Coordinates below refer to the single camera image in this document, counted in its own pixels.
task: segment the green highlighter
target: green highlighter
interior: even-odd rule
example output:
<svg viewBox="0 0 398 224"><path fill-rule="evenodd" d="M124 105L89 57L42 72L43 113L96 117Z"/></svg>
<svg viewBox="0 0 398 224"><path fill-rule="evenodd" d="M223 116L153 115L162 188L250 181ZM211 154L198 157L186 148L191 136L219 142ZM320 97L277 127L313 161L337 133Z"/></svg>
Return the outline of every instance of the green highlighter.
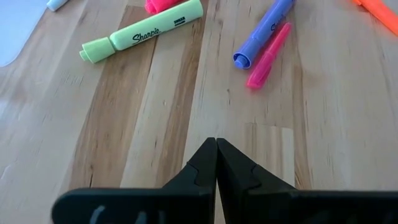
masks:
<svg viewBox="0 0 398 224"><path fill-rule="evenodd" d="M198 19L203 15L200 0L189 0L157 15L120 29L110 37L104 37L82 45L80 56L84 61L92 63L114 54L116 50L124 50L163 32Z"/></svg>

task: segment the wood grain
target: wood grain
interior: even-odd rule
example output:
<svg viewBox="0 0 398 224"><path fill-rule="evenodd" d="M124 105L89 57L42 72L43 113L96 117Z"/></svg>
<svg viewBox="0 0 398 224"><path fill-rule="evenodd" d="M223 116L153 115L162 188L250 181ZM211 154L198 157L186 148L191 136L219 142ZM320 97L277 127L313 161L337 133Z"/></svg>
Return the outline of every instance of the wood grain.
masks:
<svg viewBox="0 0 398 224"><path fill-rule="evenodd" d="M231 56L273 2L202 1L202 19L95 65L81 44L149 16L145 1L46 11L0 68L0 223L48 223L76 187L160 187L210 136L299 189L397 190L397 37L351 1L297 1L249 91Z"/></svg>
<svg viewBox="0 0 398 224"><path fill-rule="evenodd" d="M146 17L143 8L128 6L119 28ZM77 143L71 189L120 186L155 43L107 59Z"/></svg>

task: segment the pink highlighter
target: pink highlighter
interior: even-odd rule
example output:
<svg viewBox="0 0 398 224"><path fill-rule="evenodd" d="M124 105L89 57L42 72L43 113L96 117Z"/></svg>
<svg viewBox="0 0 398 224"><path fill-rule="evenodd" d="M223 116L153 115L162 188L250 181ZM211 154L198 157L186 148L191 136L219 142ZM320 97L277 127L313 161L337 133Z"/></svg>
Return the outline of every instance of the pink highlighter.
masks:
<svg viewBox="0 0 398 224"><path fill-rule="evenodd" d="M277 30L273 38L269 41L264 54L260 61L257 63L252 74L250 75L246 86L251 89L260 89L266 82L272 68L272 63L276 59L276 56L282 48L286 38L289 36L292 30L292 24L286 22L282 25L280 30Z"/></svg>

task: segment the highlighter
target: highlighter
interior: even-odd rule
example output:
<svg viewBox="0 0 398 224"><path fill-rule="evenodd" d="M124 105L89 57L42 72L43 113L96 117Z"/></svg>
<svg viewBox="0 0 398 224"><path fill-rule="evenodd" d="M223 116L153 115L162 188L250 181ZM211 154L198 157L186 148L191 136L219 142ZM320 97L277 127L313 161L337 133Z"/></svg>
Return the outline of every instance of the highlighter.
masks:
<svg viewBox="0 0 398 224"><path fill-rule="evenodd" d="M256 90L260 89L265 84L271 72L272 63L274 63L278 52L281 50L291 30L292 24L286 22L282 28L276 31L273 38L269 41L269 45L264 51L259 63L248 78L248 82L246 83L248 88Z"/></svg>
<svg viewBox="0 0 398 224"><path fill-rule="evenodd" d="M365 7L379 19L395 35L398 35L398 16L381 0L353 0L356 4Z"/></svg>
<svg viewBox="0 0 398 224"><path fill-rule="evenodd" d="M292 8L295 0L275 0L267 11L256 29L245 41L243 46L233 55L234 64L237 68L248 69L260 49L266 44L269 37L274 33L278 23L286 16Z"/></svg>
<svg viewBox="0 0 398 224"><path fill-rule="evenodd" d="M117 50L124 50L155 37L170 29L188 23L203 15L200 0L189 0L157 15L120 29L111 36L87 42L82 45L80 57L92 63L109 57Z"/></svg>
<svg viewBox="0 0 398 224"><path fill-rule="evenodd" d="M50 0L47 3L47 7L55 12L57 11L59 8L61 8L61 6L63 6L65 3L67 3L69 0Z"/></svg>
<svg viewBox="0 0 398 224"><path fill-rule="evenodd" d="M145 10L149 14L158 14L182 0L146 0Z"/></svg>

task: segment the black plastic part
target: black plastic part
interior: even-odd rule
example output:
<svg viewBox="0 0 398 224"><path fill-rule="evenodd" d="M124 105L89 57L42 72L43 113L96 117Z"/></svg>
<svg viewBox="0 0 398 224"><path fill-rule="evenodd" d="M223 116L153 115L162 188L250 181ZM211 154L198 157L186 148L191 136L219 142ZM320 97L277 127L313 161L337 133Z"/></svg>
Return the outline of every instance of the black plastic part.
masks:
<svg viewBox="0 0 398 224"><path fill-rule="evenodd" d="M78 189L54 224L214 222L216 178L227 224L398 223L397 192L297 190L225 139L208 138L161 189Z"/></svg>
<svg viewBox="0 0 398 224"><path fill-rule="evenodd" d="M77 189L53 206L54 224L214 223L217 144L207 139L161 189Z"/></svg>

